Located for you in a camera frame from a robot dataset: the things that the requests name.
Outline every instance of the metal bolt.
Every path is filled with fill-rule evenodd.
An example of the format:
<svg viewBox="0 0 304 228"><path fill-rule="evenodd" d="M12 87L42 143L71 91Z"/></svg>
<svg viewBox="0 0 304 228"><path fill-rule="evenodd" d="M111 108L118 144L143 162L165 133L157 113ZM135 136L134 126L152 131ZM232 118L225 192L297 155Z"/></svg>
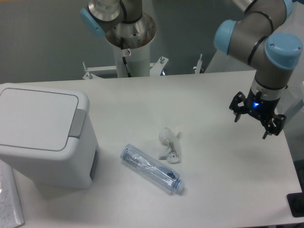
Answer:
<svg viewBox="0 0 304 228"><path fill-rule="evenodd" d="M90 72L90 71L88 71L88 73L89 73L89 78L90 78L90 79L92 79L92 78L93 78L93 76L91 75L91 72Z"/></svg>
<svg viewBox="0 0 304 228"><path fill-rule="evenodd" d="M125 55L126 55L126 56L130 56L130 55L131 55L131 50L130 50L130 49L126 49Z"/></svg>
<svg viewBox="0 0 304 228"><path fill-rule="evenodd" d="M92 79L93 76L91 75L91 72L87 70L85 62L82 62L82 65L84 66L85 71L88 73L88 75L86 75L86 76L87 77L89 76L89 78Z"/></svg>
<svg viewBox="0 0 304 228"><path fill-rule="evenodd" d="M85 71L87 71L85 62L82 62L82 65L84 65L84 69L85 69Z"/></svg>

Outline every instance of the black object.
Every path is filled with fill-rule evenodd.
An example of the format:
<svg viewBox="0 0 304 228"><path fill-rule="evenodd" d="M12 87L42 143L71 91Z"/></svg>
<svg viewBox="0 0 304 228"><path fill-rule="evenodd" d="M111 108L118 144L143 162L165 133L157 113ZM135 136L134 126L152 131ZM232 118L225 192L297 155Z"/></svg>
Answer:
<svg viewBox="0 0 304 228"><path fill-rule="evenodd" d="M97 153L97 150L96 150L95 154L94 154L94 158L93 158L92 167L91 167L91 170L90 170L90 177L91 177L92 180L93 180L94 175L95 175L97 160L98 160L98 153Z"/></svg>
<svg viewBox="0 0 304 228"><path fill-rule="evenodd" d="M304 217L304 193L291 193L287 195L288 204L295 218Z"/></svg>
<svg viewBox="0 0 304 228"><path fill-rule="evenodd" d="M238 92L229 109L236 115L234 122L237 122L242 114L249 114L255 119L259 120L262 126L265 128L263 139L267 135L279 135L283 129L286 116L282 114L275 114L275 108L280 99L274 101L266 101L261 99L262 92L257 92L256 95L250 90L248 98L242 92Z"/></svg>

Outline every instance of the metal bracket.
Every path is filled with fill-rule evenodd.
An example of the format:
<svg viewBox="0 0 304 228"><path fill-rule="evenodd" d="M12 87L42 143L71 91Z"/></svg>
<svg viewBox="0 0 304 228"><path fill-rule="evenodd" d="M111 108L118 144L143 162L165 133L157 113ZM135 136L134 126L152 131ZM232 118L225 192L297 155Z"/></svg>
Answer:
<svg viewBox="0 0 304 228"><path fill-rule="evenodd" d="M165 75L163 68L166 66L169 59L165 57L160 57L156 63L150 63L150 76L160 76ZM88 67L86 68L85 63L83 62L84 69L86 74L83 76L83 79L103 79L102 75L116 74L116 66L100 66L100 67Z"/></svg>

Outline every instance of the white table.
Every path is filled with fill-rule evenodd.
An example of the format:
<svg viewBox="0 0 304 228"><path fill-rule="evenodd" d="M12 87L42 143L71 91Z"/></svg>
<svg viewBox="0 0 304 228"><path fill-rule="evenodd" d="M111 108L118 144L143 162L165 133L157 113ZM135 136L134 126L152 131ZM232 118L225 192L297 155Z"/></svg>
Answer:
<svg viewBox="0 0 304 228"><path fill-rule="evenodd" d="M300 192L284 133L262 139L248 115L234 123L233 96L249 91L254 71L146 78L41 82L85 92L101 148L86 190L34 184L16 172L29 228L237 228L304 222L288 193ZM186 183L168 195L122 164L128 143L157 158L158 134L180 126Z"/></svg>

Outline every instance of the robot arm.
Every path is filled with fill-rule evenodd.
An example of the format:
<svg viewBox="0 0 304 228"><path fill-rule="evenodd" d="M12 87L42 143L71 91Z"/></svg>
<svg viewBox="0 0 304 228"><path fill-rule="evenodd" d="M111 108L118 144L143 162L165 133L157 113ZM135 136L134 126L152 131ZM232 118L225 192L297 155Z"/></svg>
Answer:
<svg viewBox="0 0 304 228"><path fill-rule="evenodd" d="M291 0L239 0L246 17L236 22L227 20L216 32L214 45L237 60L256 69L247 98L239 92L230 109L237 122L249 114L261 122L267 135L278 135L286 117L275 114L277 103L296 67L303 46L292 34L272 34L290 16Z"/></svg>
<svg viewBox="0 0 304 228"><path fill-rule="evenodd" d="M90 0L81 18L96 36L103 36L119 23L132 24L143 15L142 0Z"/></svg>

